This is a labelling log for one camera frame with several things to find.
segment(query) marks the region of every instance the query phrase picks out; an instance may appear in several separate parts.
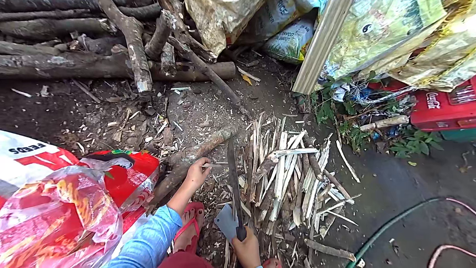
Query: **blue long-sleeve shirt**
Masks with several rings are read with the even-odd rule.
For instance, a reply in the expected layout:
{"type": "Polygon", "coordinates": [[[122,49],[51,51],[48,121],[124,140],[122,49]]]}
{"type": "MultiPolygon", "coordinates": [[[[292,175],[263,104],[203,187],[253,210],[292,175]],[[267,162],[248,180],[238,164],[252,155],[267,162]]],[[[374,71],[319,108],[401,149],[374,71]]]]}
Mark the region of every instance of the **blue long-sleeve shirt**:
{"type": "Polygon", "coordinates": [[[161,206],[150,220],[139,227],[107,267],[156,268],[167,253],[172,239],[182,227],[180,215],[161,206]]]}

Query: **pink hose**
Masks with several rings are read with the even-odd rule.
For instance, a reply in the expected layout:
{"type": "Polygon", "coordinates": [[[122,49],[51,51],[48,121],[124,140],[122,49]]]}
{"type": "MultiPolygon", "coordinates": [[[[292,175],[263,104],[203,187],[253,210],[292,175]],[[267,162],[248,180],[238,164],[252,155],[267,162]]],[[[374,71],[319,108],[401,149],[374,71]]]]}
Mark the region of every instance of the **pink hose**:
{"type": "MultiPolygon", "coordinates": [[[[466,205],[465,203],[459,201],[459,200],[456,200],[456,199],[452,199],[452,198],[446,198],[446,200],[448,201],[451,201],[451,202],[455,202],[455,203],[458,203],[462,206],[464,206],[465,208],[467,208],[469,211],[471,211],[474,215],[476,215],[476,211],[474,209],[472,209],[470,206],[466,205]]],[[[452,249],[456,249],[456,250],[459,250],[465,254],[468,254],[469,256],[472,256],[474,258],[476,258],[476,254],[474,253],[471,253],[465,249],[462,249],[460,247],[457,247],[457,246],[453,246],[453,245],[441,245],[439,246],[435,252],[433,253],[433,255],[431,256],[431,259],[430,259],[430,263],[428,264],[428,268],[433,268],[435,266],[435,263],[436,263],[436,259],[438,259],[438,257],[440,256],[441,252],[447,248],[452,248],[452,249]]]]}

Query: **red coca-cola crate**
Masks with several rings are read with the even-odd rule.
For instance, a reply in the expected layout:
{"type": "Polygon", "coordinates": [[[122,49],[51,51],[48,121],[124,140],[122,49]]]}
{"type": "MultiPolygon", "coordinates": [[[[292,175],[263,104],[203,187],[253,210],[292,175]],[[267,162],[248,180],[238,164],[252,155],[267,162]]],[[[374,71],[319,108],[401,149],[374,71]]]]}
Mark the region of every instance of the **red coca-cola crate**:
{"type": "Polygon", "coordinates": [[[453,92],[417,91],[411,123],[423,131],[476,127],[476,76],[453,92]]]}

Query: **garden hose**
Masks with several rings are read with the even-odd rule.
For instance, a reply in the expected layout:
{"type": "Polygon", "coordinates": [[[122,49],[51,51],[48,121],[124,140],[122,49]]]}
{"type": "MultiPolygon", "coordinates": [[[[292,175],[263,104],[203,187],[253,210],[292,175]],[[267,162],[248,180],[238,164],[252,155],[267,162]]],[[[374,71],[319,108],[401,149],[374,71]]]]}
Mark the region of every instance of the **garden hose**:
{"type": "MultiPolygon", "coordinates": [[[[354,268],[357,264],[357,262],[362,258],[362,256],[367,252],[367,250],[370,248],[371,245],[374,244],[375,240],[377,240],[377,238],[383,234],[390,226],[392,226],[394,223],[396,223],[397,221],[401,220],[403,217],[407,216],[408,214],[412,213],[413,211],[417,210],[418,208],[428,204],[428,203],[431,203],[431,202],[434,202],[434,201],[443,201],[443,200],[446,200],[446,201],[451,201],[451,202],[455,202],[455,203],[458,203],[462,206],[464,206],[465,208],[467,208],[469,211],[471,211],[474,215],[476,215],[476,211],[473,210],[470,206],[466,205],[465,203],[459,201],[459,200],[456,200],[454,198],[450,198],[450,197],[444,197],[444,196],[441,196],[441,197],[434,197],[434,198],[430,198],[428,200],[425,200],[421,203],[418,203],[416,205],[414,205],[413,207],[405,210],[404,212],[400,213],[399,215],[397,215],[396,217],[394,217],[393,219],[389,220],[387,223],[385,223],[376,233],[374,233],[370,239],[362,246],[362,248],[357,252],[356,254],[356,260],[355,261],[351,261],[347,264],[346,268],[354,268]]],[[[438,258],[439,254],[441,253],[441,251],[445,248],[453,248],[453,249],[457,249],[457,250],[460,250],[470,256],[473,256],[475,257],[476,255],[471,253],[471,252],[468,252],[462,248],[459,248],[459,247],[456,247],[456,246],[452,246],[452,245],[442,245],[440,246],[433,254],[431,260],[430,260],[430,263],[428,265],[429,268],[432,268],[436,262],[436,259],[438,258]]]]}

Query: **green hose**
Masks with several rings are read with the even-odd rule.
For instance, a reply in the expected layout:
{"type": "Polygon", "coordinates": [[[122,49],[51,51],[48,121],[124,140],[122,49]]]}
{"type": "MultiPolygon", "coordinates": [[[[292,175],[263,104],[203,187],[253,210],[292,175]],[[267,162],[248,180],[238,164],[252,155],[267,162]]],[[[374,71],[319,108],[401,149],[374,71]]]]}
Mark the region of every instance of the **green hose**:
{"type": "Polygon", "coordinates": [[[383,234],[390,226],[392,226],[394,223],[396,223],[397,221],[401,220],[403,217],[405,217],[406,215],[412,213],[413,211],[417,210],[418,208],[422,207],[423,205],[425,204],[428,204],[428,203],[431,203],[431,202],[434,202],[434,201],[441,201],[441,200],[445,200],[447,197],[434,197],[434,198],[430,198],[428,200],[425,200],[421,203],[418,203],[416,205],[414,205],[413,207],[405,210],[404,212],[398,214],[396,217],[394,217],[393,219],[387,221],[387,223],[385,223],[376,233],[374,233],[369,240],[367,240],[367,242],[362,246],[362,248],[360,248],[360,250],[357,252],[356,254],[356,261],[351,261],[349,262],[349,264],[347,264],[346,268],[354,268],[357,264],[357,262],[362,258],[362,256],[365,254],[365,252],[367,252],[367,250],[370,248],[371,245],[374,244],[375,240],[377,240],[377,238],[383,234]]]}

